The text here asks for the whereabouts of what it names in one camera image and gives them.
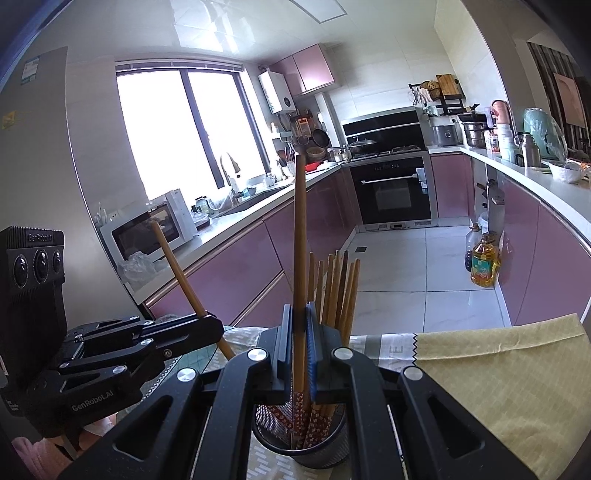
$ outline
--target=cabinet drawer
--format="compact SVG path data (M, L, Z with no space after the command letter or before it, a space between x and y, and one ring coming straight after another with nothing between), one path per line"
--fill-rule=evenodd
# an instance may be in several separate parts
M271 238L260 223L189 276L189 283L203 306L229 325L280 271ZM158 318L168 313L187 315L193 309L177 285L151 311Z

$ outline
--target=plastic bag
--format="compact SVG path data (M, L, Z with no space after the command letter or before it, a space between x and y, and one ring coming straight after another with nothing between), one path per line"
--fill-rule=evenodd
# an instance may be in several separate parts
M526 108L523 121L525 130L529 129L542 158L558 158L565 161L567 157L566 140L560 126L554 118L541 108Z
M134 290L146 285L157 273L156 267L144 252L131 254L129 260L117 266L117 271L121 280L129 283Z

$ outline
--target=window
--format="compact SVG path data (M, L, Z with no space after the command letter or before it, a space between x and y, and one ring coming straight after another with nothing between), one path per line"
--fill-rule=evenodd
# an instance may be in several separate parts
M226 153L244 180L268 171L239 73L144 70L118 75L117 84L149 199L175 189L187 205L202 195L215 196L228 184L220 169Z

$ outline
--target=oven door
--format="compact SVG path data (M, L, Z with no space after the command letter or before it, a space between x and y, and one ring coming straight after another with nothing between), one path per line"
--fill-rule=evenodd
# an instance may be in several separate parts
M352 167L364 225L431 219L423 159Z

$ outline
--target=plastic bottle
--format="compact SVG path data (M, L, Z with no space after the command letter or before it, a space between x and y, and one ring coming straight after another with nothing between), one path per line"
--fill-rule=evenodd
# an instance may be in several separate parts
M472 250L482 240L482 230L477 223L472 225L472 230L466 235L466 257L465 267L468 272L472 271Z
M490 287L495 283L499 254L494 242L495 235L485 233L472 251L470 279L479 287Z

